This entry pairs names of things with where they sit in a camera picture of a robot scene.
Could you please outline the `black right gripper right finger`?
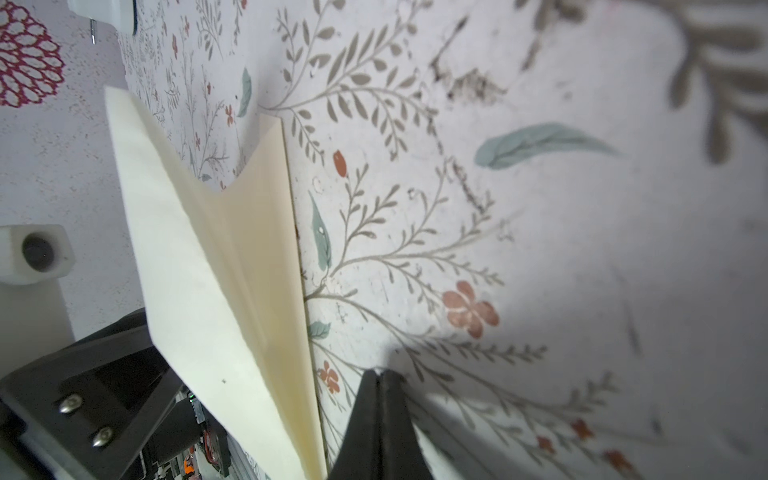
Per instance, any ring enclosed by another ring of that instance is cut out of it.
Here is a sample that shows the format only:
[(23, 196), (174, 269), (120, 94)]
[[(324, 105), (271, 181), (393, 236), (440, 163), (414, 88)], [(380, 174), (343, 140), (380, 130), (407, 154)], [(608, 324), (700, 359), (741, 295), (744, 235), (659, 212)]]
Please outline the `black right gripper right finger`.
[(406, 404), (403, 380), (392, 370), (379, 377), (381, 478), (432, 480)]

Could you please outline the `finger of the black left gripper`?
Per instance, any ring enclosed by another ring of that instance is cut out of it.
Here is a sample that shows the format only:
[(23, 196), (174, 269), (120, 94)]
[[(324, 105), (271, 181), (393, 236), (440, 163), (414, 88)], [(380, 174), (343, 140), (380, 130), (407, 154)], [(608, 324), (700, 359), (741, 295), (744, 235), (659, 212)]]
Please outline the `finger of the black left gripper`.
[(2, 478), (153, 478), (146, 444), (181, 387), (142, 309), (7, 374)]

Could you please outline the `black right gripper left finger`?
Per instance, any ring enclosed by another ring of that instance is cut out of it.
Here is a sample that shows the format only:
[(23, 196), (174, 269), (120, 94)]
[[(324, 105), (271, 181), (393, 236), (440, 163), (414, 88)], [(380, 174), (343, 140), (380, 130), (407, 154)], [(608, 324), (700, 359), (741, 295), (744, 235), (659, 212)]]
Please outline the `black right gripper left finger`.
[(363, 373), (344, 440), (328, 480), (380, 478), (379, 376)]

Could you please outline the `cream square paper sheet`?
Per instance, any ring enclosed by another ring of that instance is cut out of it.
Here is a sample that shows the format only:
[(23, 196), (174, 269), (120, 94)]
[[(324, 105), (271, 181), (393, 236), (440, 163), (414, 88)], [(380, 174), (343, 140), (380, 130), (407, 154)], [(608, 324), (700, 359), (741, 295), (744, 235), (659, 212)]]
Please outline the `cream square paper sheet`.
[(272, 478), (325, 478), (281, 120), (215, 192), (132, 93), (105, 103), (154, 345)]

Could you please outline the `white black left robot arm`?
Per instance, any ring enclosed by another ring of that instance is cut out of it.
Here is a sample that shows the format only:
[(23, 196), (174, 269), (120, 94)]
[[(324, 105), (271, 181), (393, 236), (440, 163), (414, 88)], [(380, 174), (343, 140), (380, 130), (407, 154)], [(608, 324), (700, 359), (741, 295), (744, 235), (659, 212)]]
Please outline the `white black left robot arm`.
[(162, 479), (207, 431), (142, 309), (1, 380), (4, 479)]

